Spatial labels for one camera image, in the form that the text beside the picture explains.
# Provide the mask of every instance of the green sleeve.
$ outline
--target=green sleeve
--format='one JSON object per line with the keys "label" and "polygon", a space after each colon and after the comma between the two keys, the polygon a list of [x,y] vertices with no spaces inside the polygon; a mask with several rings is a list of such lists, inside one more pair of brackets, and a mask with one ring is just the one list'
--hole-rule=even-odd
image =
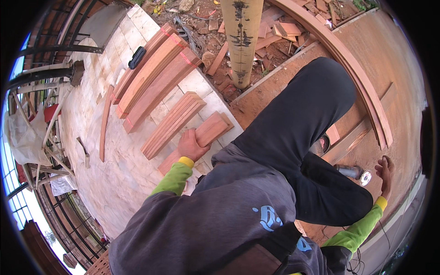
{"label": "green sleeve", "polygon": [[365,215],[364,218],[355,222],[345,231],[338,232],[335,236],[325,242],[325,246],[343,246],[354,254],[360,245],[367,239],[368,235],[373,231],[376,223],[382,218],[383,211],[378,204],[374,204],[373,208]]}
{"label": "green sleeve", "polygon": [[180,196],[185,188],[187,179],[192,175],[192,169],[182,162],[175,162],[164,178],[159,182],[149,197],[162,191],[171,191]]}

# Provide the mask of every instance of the yellow cuff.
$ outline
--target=yellow cuff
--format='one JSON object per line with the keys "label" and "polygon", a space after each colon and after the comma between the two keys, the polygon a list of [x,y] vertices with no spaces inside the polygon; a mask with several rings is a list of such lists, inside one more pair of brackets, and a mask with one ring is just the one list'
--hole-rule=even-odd
{"label": "yellow cuff", "polygon": [[388,201],[386,200],[386,198],[379,196],[378,199],[375,202],[378,206],[380,206],[380,208],[382,209],[382,212],[385,210],[385,207],[388,204]]}
{"label": "yellow cuff", "polygon": [[178,162],[186,164],[191,169],[194,167],[194,161],[192,161],[192,159],[189,157],[180,157]]}

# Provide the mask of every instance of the hand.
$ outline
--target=hand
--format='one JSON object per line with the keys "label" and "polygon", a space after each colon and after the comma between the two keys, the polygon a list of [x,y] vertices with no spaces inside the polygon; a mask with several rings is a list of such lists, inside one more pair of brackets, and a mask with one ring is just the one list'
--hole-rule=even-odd
{"label": "hand", "polygon": [[211,144],[202,148],[197,144],[195,140],[195,128],[186,130],[179,140],[177,150],[181,157],[188,157],[192,161],[198,161],[208,150],[211,148]]}
{"label": "hand", "polygon": [[378,164],[374,167],[376,175],[382,178],[382,197],[389,199],[391,195],[392,178],[394,175],[394,164],[389,156],[383,155],[382,159],[378,160]]}

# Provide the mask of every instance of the black pants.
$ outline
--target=black pants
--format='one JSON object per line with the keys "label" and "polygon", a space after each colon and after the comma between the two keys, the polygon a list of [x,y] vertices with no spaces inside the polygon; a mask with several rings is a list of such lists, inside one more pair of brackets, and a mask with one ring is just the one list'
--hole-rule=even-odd
{"label": "black pants", "polygon": [[344,68],[320,57],[234,141],[251,159],[280,171],[297,198],[297,219],[347,226],[373,206],[371,194],[309,152],[311,145],[353,105],[356,88]]}

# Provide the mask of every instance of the tree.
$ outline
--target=tree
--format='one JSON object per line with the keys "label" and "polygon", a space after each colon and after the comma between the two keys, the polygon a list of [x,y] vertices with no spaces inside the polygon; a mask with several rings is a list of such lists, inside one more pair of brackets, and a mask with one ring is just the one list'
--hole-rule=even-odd
{"label": "tree", "polygon": [[56,242],[55,235],[52,231],[45,231],[44,236],[51,246]]}

